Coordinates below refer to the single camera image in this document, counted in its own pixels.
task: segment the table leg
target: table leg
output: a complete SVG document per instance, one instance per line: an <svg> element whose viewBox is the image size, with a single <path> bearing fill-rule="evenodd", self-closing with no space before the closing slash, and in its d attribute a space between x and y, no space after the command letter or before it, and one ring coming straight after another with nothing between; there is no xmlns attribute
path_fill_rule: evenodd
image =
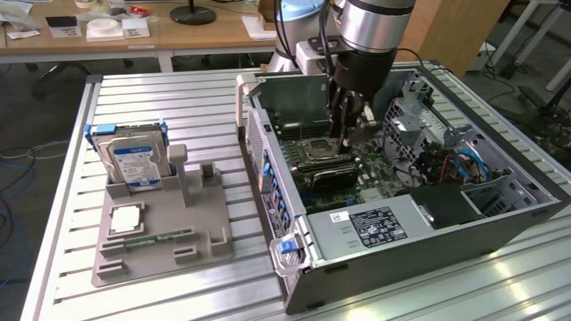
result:
<svg viewBox="0 0 571 321"><path fill-rule="evenodd" d="M503 39L502 44L499 45L498 50L497 50L494 56L491 57L491 63L494 65L497 65L503 54L506 53L506 50L509 49L511 42L517 38L517 35L518 35L519 31L522 30L522 27L525 26L527 19L533 15L535 8L538 8L538 5L539 5L539 3L537 0L530 1L530 4L527 5L525 12L522 13L522 16L519 17L517 23L511 27L510 33L506 36L506 39Z"/></svg>
<svg viewBox="0 0 571 321"><path fill-rule="evenodd" d="M550 92L555 91L562 86L562 82L570 76L571 76L571 59L567 61L567 63L565 64L562 70L559 70L559 72L557 73L554 79L547 84L546 89Z"/></svg>
<svg viewBox="0 0 571 321"><path fill-rule="evenodd" d="M559 16L563 13L563 8L557 8L555 12L553 12L550 18L547 18L546 22L542 24L542 28L538 30L533 40L526 46L526 49L523 50L522 54L518 57L517 65L522 65L530 56L531 52L534 51L535 47L539 44L539 41L542 40L543 36L546 35L547 31L551 29L551 26L554 25L555 21L558 20Z"/></svg>
<svg viewBox="0 0 571 321"><path fill-rule="evenodd" d="M173 51L162 50L158 52L161 72L173 72Z"/></svg>

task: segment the aluminum extrusion table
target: aluminum extrusion table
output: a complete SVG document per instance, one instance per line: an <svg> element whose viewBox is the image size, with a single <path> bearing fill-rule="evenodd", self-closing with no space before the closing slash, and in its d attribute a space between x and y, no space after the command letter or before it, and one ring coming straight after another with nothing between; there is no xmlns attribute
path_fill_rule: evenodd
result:
<svg viewBox="0 0 571 321"><path fill-rule="evenodd" d="M570 208L486 257L305 314L283 313L234 124L235 79L257 71L105 76L87 84L23 320L571 320ZM571 193L570 173L453 75L435 73ZM461 125L462 114L435 95L435 108ZM187 144L187 169L214 161L223 171L237 256L198 270L95 288L106 171L83 139L83 125L161 117L171 141Z"/></svg>

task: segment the warning label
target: warning label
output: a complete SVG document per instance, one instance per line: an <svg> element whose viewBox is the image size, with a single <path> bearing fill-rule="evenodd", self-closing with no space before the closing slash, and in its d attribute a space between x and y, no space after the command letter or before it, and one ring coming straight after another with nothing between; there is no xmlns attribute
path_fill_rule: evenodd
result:
<svg viewBox="0 0 571 321"><path fill-rule="evenodd" d="M407 238L390 207L373 209L349 217L366 247L374 247Z"/></svg>

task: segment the hard drive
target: hard drive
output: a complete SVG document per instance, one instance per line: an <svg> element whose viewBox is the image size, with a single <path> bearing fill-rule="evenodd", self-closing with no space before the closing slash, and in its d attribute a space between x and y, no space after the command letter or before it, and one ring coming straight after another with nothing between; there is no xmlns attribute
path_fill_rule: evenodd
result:
<svg viewBox="0 0 571 321"><path fill-rule="evenodd" d="M130 191L161 188L161 178L174 174L167 159L165 121L134 126L86 126L86 138L106 166L111 183L126 183Z"/></svg>

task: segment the metal slats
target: metal slats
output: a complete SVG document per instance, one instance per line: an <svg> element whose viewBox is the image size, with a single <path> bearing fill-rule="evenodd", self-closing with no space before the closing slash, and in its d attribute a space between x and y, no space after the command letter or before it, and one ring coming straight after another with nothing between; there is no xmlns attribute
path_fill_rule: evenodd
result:
<svg viewBox="0 0 571 321"><path fill-rule="evenodd" d="M177 275L139 280L106 288L91 285L98 226L102 217L106 172L99 157L86 150L77 166L78 194L70 195L65 247L55 267L59 277L55 301L42 311L46 320L567 320L571 315L571 214L561 212L526 231L494 254L462 262L398 284L383 287L321 309L287 316L282 293L262 236L245 162L234 124L234 70L106 76L95 97L94 124L131 124L165 118L171 141L189 148L187 170L201 161L217 160L223 171L226 203L237 238L237 257L227 262ZM518 131L495 118L457 80L437 71L478 115L562 184L562 170ZM453 124L466 120L435 96L435 108Z"/></svg>

